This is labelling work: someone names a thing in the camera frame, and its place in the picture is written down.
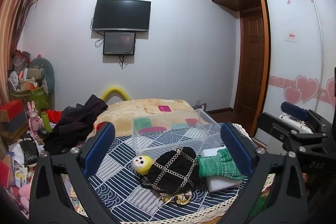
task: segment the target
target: pink square patch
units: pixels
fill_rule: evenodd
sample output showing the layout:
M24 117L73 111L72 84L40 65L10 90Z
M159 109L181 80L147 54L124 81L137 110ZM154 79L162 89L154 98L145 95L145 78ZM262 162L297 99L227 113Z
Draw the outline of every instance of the pink square patch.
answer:
M168 106L158 106L158 108L160 111L163 111L163 112L171 112L171 109Z

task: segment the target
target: bolt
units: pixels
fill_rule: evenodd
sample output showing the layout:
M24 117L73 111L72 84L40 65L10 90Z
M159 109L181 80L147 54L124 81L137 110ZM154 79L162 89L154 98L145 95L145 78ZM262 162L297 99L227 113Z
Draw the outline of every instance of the bolt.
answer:
M48 151L43 151L41 152L40 157L45 158L46 156L48 156L48 154Z
M302 152L302 153L305 153L307 150L303 146L300 146L299 151Z
M75 146L75 147L73 147L73 148L70 149L70 153L71 154L77 154L79 152L79 150L80 149L77 146Z
M291 158L295 158L296 154L293 151L289 151L288 156L290 156Z
M266 153L266 150L265 150L264 148L258 147L258 148L256 149L256 152L257 152L258 154L265 154L265 153Z

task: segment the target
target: transparent plastic box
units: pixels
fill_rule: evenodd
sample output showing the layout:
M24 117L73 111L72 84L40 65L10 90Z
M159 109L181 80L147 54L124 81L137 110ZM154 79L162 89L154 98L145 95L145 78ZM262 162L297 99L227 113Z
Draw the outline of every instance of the transparent plastic box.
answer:
M178 147L191 147L200 155L222 146L221 127L201 109L133 118L132 131L136 155L153 159Z

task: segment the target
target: blue gripper pad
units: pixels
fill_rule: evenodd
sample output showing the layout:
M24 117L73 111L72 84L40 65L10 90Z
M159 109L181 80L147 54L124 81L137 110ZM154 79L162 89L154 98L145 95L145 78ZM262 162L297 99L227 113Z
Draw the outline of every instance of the blue gripper pad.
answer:
M240 173L250 178L257 163L256 148L230 122L222 125L220 136Z
M281 104L281 110L301 121L308 121L307 111L288 102Z
M79 162L86 178L94 175L115 137L113 124L105 122L96 135L89 138L81 147Z

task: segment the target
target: television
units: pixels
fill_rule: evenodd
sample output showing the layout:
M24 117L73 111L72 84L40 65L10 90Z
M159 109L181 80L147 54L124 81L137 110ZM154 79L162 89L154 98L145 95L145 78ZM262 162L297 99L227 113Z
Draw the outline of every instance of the television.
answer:
M151 2L143 0L97 0L93 31L149 31Z
M106 31L103 55L134 55L135 32Z

